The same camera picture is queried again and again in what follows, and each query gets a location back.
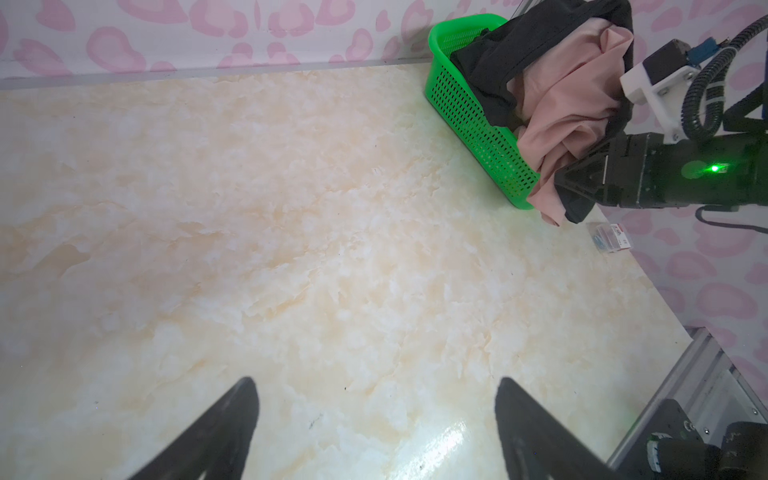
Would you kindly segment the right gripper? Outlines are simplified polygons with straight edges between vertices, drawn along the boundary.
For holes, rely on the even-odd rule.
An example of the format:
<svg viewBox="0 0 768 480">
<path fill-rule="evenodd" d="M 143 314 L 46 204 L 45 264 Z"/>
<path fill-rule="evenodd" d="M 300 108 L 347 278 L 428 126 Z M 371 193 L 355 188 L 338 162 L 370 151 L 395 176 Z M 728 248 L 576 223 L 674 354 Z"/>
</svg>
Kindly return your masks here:
<svg viewBox="0 0 768 480">
<path fill-rule="evenodd" d="M 652 174 L 664 136 L 620 133 L 555 173 L 564 207 L 587 203 L 627 209 L 663 208 Z"/>
</svg>

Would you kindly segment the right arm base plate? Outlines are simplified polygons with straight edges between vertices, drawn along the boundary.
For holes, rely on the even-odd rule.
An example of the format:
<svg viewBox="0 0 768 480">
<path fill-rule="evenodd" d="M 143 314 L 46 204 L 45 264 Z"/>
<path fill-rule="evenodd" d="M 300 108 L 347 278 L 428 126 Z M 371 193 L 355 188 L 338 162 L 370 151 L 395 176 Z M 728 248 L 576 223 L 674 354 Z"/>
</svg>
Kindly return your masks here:
<svg viewBox="0 0 768 480">
<path fill-rule="evenodd" d="M 665 399 L 614 469 L 628 479 L 765 479 L 767 425 L 732 422 L 708 443 L 680 404 Z"/>
</svg>

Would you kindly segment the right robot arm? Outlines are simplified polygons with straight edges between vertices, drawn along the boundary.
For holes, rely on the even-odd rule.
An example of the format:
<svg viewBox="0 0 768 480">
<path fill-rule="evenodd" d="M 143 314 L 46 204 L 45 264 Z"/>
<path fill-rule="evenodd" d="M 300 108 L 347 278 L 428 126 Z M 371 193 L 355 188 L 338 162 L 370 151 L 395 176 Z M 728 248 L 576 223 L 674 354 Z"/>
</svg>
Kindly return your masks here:
<svg viewBox="0 0 768 480">
<path fill-rule="evenodd" d="M 665 144 L 659 133 L 618 134 L 555 174 L 557 191 L 628 209 L 767 204 L 767 85 L 724 113 L 726 133 Z"/>
</svg>

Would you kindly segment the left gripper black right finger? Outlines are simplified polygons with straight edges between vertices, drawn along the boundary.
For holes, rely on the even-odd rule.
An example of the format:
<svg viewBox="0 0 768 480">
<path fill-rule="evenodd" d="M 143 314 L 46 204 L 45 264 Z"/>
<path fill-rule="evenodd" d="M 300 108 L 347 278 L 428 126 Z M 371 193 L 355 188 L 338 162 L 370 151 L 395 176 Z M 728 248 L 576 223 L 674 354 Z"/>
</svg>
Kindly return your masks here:
<svg viewBox="0 0 768 480">
<path fill-rule="evenodd" d="M 501 379 L 494 404 L 510 479 L 619 479 L 522 386 Z"/>
</svg>

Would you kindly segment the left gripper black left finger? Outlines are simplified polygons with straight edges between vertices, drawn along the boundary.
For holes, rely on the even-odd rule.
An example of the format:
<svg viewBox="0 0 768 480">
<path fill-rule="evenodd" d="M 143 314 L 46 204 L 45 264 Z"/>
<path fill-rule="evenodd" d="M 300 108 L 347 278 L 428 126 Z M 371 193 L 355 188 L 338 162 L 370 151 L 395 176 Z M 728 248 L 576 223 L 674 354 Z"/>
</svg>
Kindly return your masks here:
<svg viewBox="0 0 768 480">
<path fill-rule="evenodd" d="M 240 479 L 257 426 L 255 381 L 238 380 L 135 479 Z"/>
</svg>

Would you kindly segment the black shirt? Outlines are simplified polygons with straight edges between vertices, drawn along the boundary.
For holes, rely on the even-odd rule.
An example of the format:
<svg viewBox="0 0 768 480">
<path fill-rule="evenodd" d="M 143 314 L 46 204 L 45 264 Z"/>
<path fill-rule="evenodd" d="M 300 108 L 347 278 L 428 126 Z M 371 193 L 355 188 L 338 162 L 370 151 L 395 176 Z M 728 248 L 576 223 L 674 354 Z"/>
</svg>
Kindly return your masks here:
<svg viewBox="0 0 768 480">
<path fill-rule="evenodd" d="M 492 126 L 506 127 L 514 135 L 522 122 L 515 114 L 518 99 L 508 91 L 507 83 L 590 18 L 605 19 L 631 30 L 634 35 L 632 9 L 627 1 L 542 1 L 452 53 L 452 63 L 463 75 Z M 624 56 L 625 73 L 633 65 L 633 42 Z M 605 137 L 593 147 L 622 132 L 631 117 L 632 104 L 622 90 L 618 113 L 609 120 Z M 565 207 L 564 222 L 582 222 L 593 206 L 587 203 Z"/>
</svg>

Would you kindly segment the green plastic laundry basket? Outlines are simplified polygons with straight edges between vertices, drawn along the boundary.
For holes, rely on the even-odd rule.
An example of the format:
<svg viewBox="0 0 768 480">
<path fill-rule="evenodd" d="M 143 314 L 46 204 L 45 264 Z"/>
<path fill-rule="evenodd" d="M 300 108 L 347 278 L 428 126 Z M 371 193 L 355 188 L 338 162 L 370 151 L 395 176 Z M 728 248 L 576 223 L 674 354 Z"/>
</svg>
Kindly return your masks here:
<svg viewBox="0 0 768 480">
<path fill-rule="evenodd" d="M 494 30 L 506 20 L 483 13 L 447 20 L 435 25 L 428 36 L 433 54 L 425 97 L 454 131 L 512 205 L 531 210 L 528 196 L 539 180 L 517 148 L 513 133 L 489 124 L 450 55 L 469 45 L 485 30 Z"/>
</svg>

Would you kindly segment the pink garment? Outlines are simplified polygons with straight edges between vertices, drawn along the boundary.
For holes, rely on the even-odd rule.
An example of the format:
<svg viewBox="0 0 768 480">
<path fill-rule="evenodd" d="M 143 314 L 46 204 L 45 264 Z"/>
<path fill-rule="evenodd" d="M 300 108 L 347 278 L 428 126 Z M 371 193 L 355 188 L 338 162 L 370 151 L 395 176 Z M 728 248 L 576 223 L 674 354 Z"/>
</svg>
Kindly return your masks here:
<svg viewBox="0 0 768 480">
<path fill-rule="evenodd" d="M 551 225 L 566 220 L 555 172 L 605 137 L 619 111 L 624 56 L 633 38 L 627 28 L 590 18 L 507 83 L 522 122 L 514 130 L 517 147 L 539 174 L 528 202 Z"/>
</svg>

